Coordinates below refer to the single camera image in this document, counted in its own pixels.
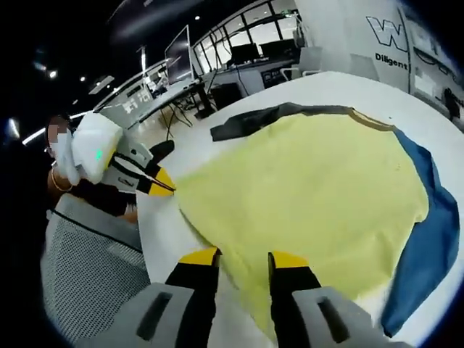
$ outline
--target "white wall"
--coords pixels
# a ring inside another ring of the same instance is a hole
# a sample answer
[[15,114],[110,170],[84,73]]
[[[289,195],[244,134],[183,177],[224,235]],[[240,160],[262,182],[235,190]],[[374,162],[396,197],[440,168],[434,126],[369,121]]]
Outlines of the white wall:
[[295,0],[308,46],[324,70],[352,72],[352,54],[373,60],[379,80],[408,92],[405,27],[393,0]]
[[410,27],[410,48],[413,71],[412,92],[421,96],[431,96],[428,104],[437,104],[445,88],[451,89],[454,95],[464,102],[464,91],[459,86],[459,71],[451,59],[447,57],[439,42],[415,18],[408,18]]

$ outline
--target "desk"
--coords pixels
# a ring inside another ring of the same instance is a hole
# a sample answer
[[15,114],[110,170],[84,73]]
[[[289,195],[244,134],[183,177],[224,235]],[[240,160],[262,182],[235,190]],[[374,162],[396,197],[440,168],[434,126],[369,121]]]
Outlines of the desk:
[[138,125],[145,121],[148,117],[152,116],[156,111],[162,109],[163,107],[174,102],[177,98],[181,98],[182,95],[191,93],[199,85],[199,81],[195,80],[189,84],[180,84],[179,86],[173,86],[169,88],[163,94],[160,94],[156,99],[151,102],[151,105],[148,107],[148,111],[140,115],[140,117],[132,122],[128,127],[131,129],[133,126]]
[[[202,166],[243,139],[213,143],[210,128],[229,117],[284,102],[301,105],[346,105],[385,123],[396,125],[417,144],[432,153],[442,185],[454,196],[464,225],[464,136],[445,117],[427,104],[397,88],[340,72],[322,72],[269,88],[242,99],[186,128],[176,137],[176,149],[160,164],[175,180]],[[183,219],[175,197],[163,201],[137,193],[138,224],[146,267],[151,281],[165,281],[177,261],[203,247],[202,240]],[[464,233],[460,235],[457,260],[438,288],[409,318],[394,340],[419,345],[434,329],[452,301],[464,274]],[[378,320],[388,294],[361,299],[374,320]],[[209,347],[271,347],[238,304],[236,290],[220,274]]]
[[251,64],[239,65],[238,69],[240,71],[237,73],[236,67],[230,67],[227,70],[219,71],[217,74],[215,72],[210,72],[207,76],[204,76],[204,81],[206,86],[209,86],[211,79],[215,76],[213,85],[223,85],[226,83],[236,83],[240,89],[241,95],[243,97],[261,92],[265,90],[265,84],[262,81],[261,74],[265,71],[280,69],[281,67],[286,67],[291,64],[294,64],[295,60],[285,59],[285,60],[268,60],[264,62],[256,62]]

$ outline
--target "yellow fabric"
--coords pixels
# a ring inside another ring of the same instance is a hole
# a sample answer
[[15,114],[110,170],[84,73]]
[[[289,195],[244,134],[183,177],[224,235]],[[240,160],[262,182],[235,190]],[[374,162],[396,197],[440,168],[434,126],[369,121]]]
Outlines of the yellow fabric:
[[271,338],[269,251],[305,258],[323,286],[355,299],[392,278],[428,214],[393,132],[346,115],[282,117],[182,179],[176,196]]

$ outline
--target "mesh chair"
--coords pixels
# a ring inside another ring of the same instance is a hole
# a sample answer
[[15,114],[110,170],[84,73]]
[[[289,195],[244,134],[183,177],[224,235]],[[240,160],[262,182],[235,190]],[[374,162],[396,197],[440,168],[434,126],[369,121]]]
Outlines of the mesh chair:
[[69,194],[50,216],[41,272],[46,313],[71,344],[107,330],[150,283],[137,227]]

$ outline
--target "t-shirt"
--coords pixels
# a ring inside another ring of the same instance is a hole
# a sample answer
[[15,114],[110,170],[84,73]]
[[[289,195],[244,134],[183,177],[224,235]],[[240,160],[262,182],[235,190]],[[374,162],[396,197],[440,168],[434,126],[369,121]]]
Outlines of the t-shirt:
[[257,325],[273,336],[268,252],[305,258],[323,286],[356,299],[388,283],[428,197],[393,132],[349,115],[282,117],[177,182]]
[[[303,113],[353,114],[340,106],[301,106],[285,103],[277,107],[246,112],[211,129],[213,141],[249,136],[281,117]],[[411,314],[448,274],[459,248],[459,211],[454,197],[440,184],[438,170],[429,151],[411,141],[402,131],[392,128],[428,194],[429,210],[422,223],[416,223],[402,251],[381,324],[387,336],[395,335]]]

